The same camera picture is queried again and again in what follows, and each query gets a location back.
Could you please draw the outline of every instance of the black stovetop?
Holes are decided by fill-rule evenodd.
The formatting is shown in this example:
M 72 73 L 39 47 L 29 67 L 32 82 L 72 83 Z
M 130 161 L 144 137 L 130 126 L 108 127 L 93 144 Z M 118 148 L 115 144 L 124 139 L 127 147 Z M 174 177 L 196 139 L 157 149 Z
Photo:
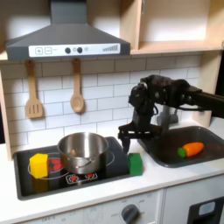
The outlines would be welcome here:
M 106 169 L 87 175 L 67 172 L 60 162 L 60 154 L 55 145 L 15 153 L 17 197 L 20 200 L 29 200 L 129 177 L 128 156 L 123 153 L 122 146 L 115 138 L 107 137 L 107 140 L 109 151 Z M 49 176 L 47 178 L 35 179 L 30 174 L 30 158 L 36 153 L 49 155 Z

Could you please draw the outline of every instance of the gray sink basin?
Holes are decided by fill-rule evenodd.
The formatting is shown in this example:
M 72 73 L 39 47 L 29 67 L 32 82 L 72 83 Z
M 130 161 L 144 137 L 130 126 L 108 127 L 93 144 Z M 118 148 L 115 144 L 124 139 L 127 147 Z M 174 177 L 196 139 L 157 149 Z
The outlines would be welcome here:
M 199 126 L 170 129 L 160 138 L 138 142 L 158 164 L 170 168 L 224 158 L 224 140 Z M 195 157 L 180 157 L 178 148 L 192 142 L 202 142 L 205 145 L 204 150 Z

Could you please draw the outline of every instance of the range hood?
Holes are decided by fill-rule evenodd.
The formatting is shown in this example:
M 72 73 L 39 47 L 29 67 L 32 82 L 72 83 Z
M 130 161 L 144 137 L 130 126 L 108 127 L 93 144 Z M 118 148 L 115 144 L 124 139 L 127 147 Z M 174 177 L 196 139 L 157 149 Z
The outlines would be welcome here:
M 51 25 L 7 42 L 8 59 L 129 55 L 130 43 L 87 24 L 86 1 L 50 0 Z

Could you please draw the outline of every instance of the wooden spoon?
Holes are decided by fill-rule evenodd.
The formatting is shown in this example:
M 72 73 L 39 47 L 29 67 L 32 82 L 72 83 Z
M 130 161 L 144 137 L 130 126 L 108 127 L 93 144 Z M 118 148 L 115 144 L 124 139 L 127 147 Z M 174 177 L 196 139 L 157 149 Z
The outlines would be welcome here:
M 30 92 L 30 99 L 25 105 L 25 112 L 29 118 L 41 117 L 43 115 L 43 107 L 37 98 L 36 81 L 35 81 L 35 63 L 32 60 L 25 62 L 28 73 L 28 85 Z
M 84 100 L 81 95 L 81 61 L 73 60 L 73 97 L 71 99 L 71 107 L 74 112 L 80 113 L 84 108 Z

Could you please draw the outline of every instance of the toy carrot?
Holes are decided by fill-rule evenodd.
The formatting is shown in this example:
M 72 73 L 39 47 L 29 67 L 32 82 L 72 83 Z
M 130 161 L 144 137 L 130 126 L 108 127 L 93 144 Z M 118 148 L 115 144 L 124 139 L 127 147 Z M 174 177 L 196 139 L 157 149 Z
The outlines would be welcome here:
M 205 145 L 203 143 L 187 143 L 182 148 L 178 148 L 178 154 L 182 158 L 189 158 L 199 154 Z

